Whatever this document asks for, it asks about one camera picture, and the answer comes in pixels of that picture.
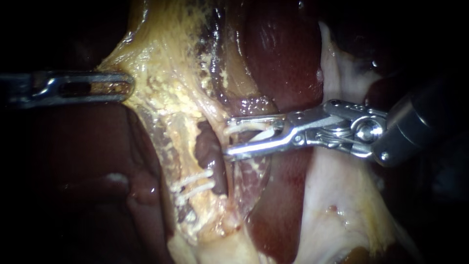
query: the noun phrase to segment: organ surface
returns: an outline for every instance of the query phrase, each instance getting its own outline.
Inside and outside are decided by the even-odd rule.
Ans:
[[[135,1],[127,34],[98,66],[135,79],[124,104],[161,177],[129,176],[127,206],[146,243],[166,231],[176,263],[336,263],[379,259],[395,243],[418,260],[362,161],[319,148],[220,158],[230,116],[361,103],[379,79],[354,75],[315,6],[301,4]],[[139,192],[147,184],[158,206]]]

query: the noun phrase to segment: dark background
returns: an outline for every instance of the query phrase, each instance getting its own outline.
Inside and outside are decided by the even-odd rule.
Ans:
[[[397,86],[411,86],[448,67],[466,68],[463,7],[456,2],[319,2],[342,49],[396,73]],[[93,69],[126,31],[127,1],[8,3],[2,7],[0,72],[41,69]],[[466,86],[451,87],[464,97]],[[60,219],[48,198],[29,180],[31,130],[47,110],[2,110],[5,256],[18,260],[63,260]],[[398,221],[429,263],[465,262],[468,237],[467,131],[404,166],[381,170],[392,191],[384,193]]]

